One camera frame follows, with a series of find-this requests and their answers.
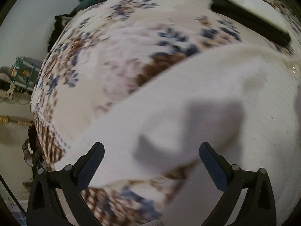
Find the floral bed blanket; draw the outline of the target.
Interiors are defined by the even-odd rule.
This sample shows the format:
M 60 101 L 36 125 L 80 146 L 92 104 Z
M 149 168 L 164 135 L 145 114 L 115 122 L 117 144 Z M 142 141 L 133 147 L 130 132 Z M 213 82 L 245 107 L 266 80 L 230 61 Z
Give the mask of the floral bed blanket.
M 263 0 L 284 20 L 291 37 L 281 47 L 241 23 L 215 13 L 211 0 L 108 0 L 80 11 L 45 58 L 31 112 L 52 170 L 78 132 L 173 66 L 228 45 L 251 44 L 300 55 L 300 22 L 277 0 Z M 90 185 L 81 193 L 103 225 L 140 225 L 130 202 Z

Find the green storage rack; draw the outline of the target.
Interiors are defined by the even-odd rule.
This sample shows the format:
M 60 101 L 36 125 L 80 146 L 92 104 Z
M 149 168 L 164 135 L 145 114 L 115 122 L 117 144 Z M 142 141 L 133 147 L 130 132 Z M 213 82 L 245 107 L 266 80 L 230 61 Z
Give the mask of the green storage rack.
M 21 93 L 32 94 L 41 70 L 42 61 L 30 57 L 17 57 L 11 67 L 12 83 Z

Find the folded white garment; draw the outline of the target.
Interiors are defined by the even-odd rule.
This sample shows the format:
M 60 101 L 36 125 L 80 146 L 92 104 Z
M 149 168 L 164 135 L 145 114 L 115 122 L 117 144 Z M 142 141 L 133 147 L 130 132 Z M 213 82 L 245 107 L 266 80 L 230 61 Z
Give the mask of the folded white garment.
M 263 0 L 226 0 L 256 18 L 268 23 L 283 33 L 288 33 L 287 26 L 281 15 L 267 2 Z

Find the black clothes on chair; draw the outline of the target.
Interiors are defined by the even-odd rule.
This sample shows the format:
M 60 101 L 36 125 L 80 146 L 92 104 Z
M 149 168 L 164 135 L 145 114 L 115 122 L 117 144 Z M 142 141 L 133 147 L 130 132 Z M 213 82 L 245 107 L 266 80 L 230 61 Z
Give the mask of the black clothes on chair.
M 66 25 L 71 21 L 72 16 L 69 16 L 68 14 L 62 14 L 56 15 L 54 19 L 55 21 L 53 29 L 47 42 L 47 52 L 50 52 Z

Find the folded black garment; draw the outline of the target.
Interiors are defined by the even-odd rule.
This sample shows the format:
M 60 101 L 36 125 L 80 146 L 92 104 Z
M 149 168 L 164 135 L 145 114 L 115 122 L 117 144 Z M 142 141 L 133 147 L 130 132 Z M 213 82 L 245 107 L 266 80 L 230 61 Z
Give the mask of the folded black garment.
M 283 33 L 279 31 L 268 23 L 256 18 L 254 15 L 226 0 L 213 0 L 211 10 L 241 23 L 281 47 L 290 45 L 291 37 L 289 32 Z

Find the white knit sweater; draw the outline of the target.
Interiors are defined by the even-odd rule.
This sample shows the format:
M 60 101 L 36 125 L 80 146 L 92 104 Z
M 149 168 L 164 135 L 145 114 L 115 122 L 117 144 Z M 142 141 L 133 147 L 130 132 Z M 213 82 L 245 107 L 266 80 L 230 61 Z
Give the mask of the white knit sweater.
M 247 170 L 265 168 L 277 225 L 300 199 L 300 55 L 228 45 L 161 73 L 78 132 L 55 168 L 94 142 L 105 157 L 90 186 L 136 219 L 199 225 L 221 197 L 201 163 L 208 142 Z

